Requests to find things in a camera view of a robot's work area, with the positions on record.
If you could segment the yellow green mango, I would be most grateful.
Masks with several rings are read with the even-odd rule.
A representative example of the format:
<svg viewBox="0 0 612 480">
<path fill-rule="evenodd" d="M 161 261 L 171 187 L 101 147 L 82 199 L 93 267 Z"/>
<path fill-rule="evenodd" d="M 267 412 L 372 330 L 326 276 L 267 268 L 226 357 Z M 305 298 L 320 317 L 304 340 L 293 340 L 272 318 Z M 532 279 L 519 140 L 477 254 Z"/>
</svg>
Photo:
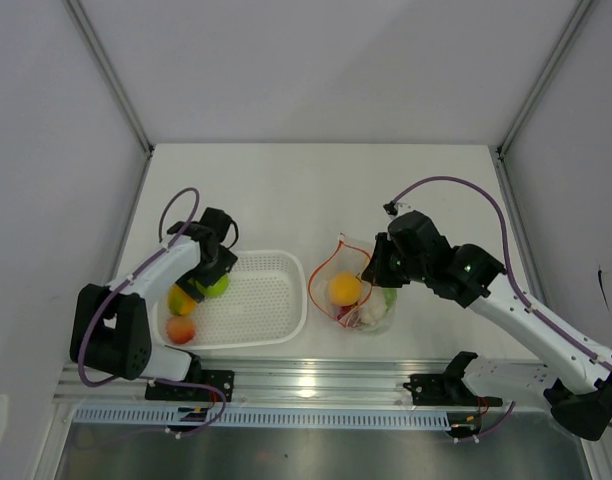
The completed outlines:
<svg viewBox="0 0 612 480">
<path fill-rule="evenodd" d="M 195 310 L 196 305 L 196 301 L 177 284 L 174 284 L 169 290 L 167 306 L 172 315 L 189 316 Z"/>
</svg>

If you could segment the white cauliflower with leaves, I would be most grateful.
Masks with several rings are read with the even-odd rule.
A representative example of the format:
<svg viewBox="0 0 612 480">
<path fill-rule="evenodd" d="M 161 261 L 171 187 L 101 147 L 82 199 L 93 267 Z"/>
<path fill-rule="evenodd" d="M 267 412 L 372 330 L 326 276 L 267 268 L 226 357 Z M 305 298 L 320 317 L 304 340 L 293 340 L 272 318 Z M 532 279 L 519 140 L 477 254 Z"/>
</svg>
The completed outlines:
<svg viewBox="0 0 612 480">
<path fill-rule="evenodd" d="M 392 317 L 397 301 L 394 288 L 374 287 L 369 298 L 357 310 L 349 325 L 359 331 L 374 332 L 383 329 Z"/>
</svg>

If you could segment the green apple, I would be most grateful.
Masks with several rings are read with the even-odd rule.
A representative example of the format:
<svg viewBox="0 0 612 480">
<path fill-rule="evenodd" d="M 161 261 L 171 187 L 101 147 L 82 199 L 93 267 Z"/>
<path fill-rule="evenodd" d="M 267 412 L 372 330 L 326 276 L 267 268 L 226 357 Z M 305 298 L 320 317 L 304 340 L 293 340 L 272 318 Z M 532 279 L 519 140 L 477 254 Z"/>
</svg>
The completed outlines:
<svg viewBox="0 0 612 480">
<path fill-rule="evenodd" d="M 206 298 L 218 298 L 223 295 L 230 286 L 230 277 L 224 274 L 219 280 L 210 286 L 204 286 L 199 282 L 195 282 L 197 289 Z"/>
</svg>

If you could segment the orange fruit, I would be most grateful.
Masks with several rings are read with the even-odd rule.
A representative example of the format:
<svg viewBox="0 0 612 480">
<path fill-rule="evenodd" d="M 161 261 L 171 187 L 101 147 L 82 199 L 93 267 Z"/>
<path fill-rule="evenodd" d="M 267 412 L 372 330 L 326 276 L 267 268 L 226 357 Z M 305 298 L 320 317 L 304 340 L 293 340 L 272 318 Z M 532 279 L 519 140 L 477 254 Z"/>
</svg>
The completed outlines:
<svg viewBox="0 0 612 480">
<path fill-rule="evenodd" d="M 361 281 L 351 272 L 336 274 L 328 284 L 328 298 L 339 307 L 353 305 L 362 295 Z"/>
</svg>

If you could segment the red peach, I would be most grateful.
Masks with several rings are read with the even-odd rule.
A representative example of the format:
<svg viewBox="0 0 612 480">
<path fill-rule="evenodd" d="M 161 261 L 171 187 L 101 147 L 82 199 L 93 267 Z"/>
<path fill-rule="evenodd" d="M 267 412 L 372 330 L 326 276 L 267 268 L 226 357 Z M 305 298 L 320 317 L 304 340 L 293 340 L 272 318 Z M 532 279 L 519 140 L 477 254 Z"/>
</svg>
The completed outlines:
<svg viewBox="0 0 612 480">
<path fill-rule="evenodd" d="M 187 316 L 173 316 L 166 322 L 166 334 L 175 345 L 184 345 L 195 338 L 196 326 Z"/>
</svg>

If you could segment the clear zip top bag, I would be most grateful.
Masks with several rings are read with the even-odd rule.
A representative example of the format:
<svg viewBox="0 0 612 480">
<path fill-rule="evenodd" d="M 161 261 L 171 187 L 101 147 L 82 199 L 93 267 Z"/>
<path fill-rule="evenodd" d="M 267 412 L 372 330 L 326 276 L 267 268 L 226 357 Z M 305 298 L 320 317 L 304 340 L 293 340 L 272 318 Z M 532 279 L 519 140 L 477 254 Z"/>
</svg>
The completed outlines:
<svg viewBox="0 0 612 480">
<path fill-rule="evenodd" d="M 397 291 L 362 279 L 371 259 L 370 243 L 340 233 L 333 252 L 307 282 L 315 308 L 344 329 L 382 332 L 394 318 Z"/>
</svg>

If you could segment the red grape bunch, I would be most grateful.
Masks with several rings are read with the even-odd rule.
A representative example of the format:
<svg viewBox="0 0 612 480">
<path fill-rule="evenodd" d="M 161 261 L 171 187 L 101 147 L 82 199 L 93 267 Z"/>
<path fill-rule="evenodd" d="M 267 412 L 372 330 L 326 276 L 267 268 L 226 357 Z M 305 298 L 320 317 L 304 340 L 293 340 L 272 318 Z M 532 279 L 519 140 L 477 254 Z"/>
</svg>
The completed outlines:
<svg viewBox="0 0 612 480">
<path fill-rule="evenodd" d="M 359 319 L 359 308 L 356 305 L 343 306 L 339 309 L 337 322 L 344 328 L 354 328 Z"/>
</svg>

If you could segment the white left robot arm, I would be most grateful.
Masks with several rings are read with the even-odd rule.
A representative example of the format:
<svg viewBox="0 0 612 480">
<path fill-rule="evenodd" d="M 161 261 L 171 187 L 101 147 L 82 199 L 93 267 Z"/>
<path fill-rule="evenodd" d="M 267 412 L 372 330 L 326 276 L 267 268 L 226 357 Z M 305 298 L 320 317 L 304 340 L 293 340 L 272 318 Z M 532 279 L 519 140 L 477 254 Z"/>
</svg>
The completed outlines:
<svg viewBox="0 0 612 480">
<path fill-rule="evenodd" d="M 165 398 L 195 398 L 204 374 L 199 356 L 158 345 L 152 338 L 155 304 L 177 287 L 201 302 L 209 288 L 224 279 L 238 258 L 225 245 L 237 235 L 237 223 L 225 211 L 207 208 L 197 221 L 171 226 L 159 248 L 123 278 L 86 285 L 78 294 L 69 354 L 89 387 L 101 383 L 85 375 L 87 368 L 109 380 L 147 379 Z"/>
</svg>

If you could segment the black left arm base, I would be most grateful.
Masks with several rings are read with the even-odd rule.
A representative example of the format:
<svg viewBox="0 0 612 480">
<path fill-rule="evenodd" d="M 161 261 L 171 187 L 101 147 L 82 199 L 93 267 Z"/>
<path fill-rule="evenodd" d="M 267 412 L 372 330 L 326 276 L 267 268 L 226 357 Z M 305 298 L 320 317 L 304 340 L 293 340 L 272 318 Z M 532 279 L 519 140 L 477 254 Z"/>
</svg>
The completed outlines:
<svg viewBox="0 0 612 480">
<path fill-rule="evenodd" d="M 178 438 L 190 437 L 219 423 L 232 400 L 232 371 L 191 372 L 181 381 L 150 379 L 145 389 L 147 401 L 185 404 L 180 425 L 169 427 Z"/>
</svg>

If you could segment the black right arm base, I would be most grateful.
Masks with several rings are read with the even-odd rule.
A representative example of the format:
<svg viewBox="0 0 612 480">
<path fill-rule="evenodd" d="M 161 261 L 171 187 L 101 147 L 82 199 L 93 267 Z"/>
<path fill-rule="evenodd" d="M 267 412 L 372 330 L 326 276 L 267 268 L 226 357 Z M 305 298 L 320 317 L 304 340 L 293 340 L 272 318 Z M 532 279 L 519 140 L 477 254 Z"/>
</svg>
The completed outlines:
<svg viewBox="0 0 612 480">
<path fill-rule="evenodd" d="M 498 397 L 473 394 L 460 378 L 442 374 L 412 374 L 403 384 L 412 397 L 412 404 L 421 407 L 465 408 L 462 413 L 447 414 L 453 443 L 464 440 L 478 441 L 483 432 L 483 417 L 491 407 L 501 407 L 503 400 Z"/>
</svg>

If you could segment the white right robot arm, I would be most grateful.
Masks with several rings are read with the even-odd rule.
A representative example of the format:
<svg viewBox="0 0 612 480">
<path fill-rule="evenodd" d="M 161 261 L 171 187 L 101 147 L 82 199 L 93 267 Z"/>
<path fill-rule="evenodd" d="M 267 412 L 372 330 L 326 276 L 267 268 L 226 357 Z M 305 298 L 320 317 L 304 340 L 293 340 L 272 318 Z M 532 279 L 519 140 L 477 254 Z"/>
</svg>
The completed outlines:
<svg viewBox="0 0 612 480">
<path fill-rule="evenodd" d="M 519 288 L 511 271 L 479 246 L 452 246 L 418 211 L 386 205 L 390 223 L 376 235 L 362 279 L 374 287 L 411 283 L 491 321 L 541 360 L 505 364 L 461 351 L 440 374 L 413 374 L 404 387 L 417 406 L 506 401 L 549 412 L 569 433 L 599 440 L 612 420 L 612 350 Z"/>
</svg>

